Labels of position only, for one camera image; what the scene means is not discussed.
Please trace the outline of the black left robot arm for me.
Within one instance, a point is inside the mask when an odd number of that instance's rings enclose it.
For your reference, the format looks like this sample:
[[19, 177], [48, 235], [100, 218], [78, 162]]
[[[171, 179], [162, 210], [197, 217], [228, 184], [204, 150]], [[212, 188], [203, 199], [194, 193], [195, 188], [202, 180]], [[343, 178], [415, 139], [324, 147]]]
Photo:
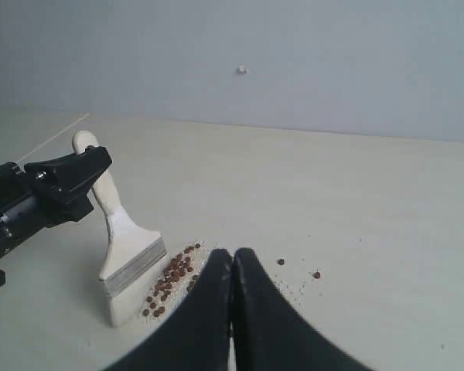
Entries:
[[[90, 146], [23, 168], [14, 162], [0, 165], [0, 259], [39, 231], [92, 212], [87, 194], [111, 163], [106, 148]], [[0, 287], [5, 282], [0, 270]]]

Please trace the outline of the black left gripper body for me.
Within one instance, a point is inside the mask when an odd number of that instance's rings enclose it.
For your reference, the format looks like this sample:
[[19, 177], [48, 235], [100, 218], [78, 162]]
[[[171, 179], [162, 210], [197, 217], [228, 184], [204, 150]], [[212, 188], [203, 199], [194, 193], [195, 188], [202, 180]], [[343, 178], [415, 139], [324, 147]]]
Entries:
[[94, 208], [87, 193], [109, 168], [106, 148], [89, 146], [23, 167], [0, 165], [0, 247], [16, 247], [44, 228], [83, 219]]

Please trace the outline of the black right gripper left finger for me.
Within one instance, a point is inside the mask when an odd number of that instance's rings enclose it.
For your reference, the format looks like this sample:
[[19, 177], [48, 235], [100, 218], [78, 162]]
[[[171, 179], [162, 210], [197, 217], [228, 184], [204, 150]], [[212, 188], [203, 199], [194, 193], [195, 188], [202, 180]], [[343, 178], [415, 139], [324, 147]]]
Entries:
[[190, 293], [138, 347], [109, 370], [227, 370], [232, 258], [213, 250]]

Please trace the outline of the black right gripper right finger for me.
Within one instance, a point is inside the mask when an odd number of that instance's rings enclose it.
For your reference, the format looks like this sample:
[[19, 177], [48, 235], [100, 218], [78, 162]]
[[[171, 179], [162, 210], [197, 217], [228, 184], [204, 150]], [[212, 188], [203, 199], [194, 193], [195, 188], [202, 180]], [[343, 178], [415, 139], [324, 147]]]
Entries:
[[282, 296], [251, 248], [234, 254], [231, 324], [238, 370], [368, 370]]

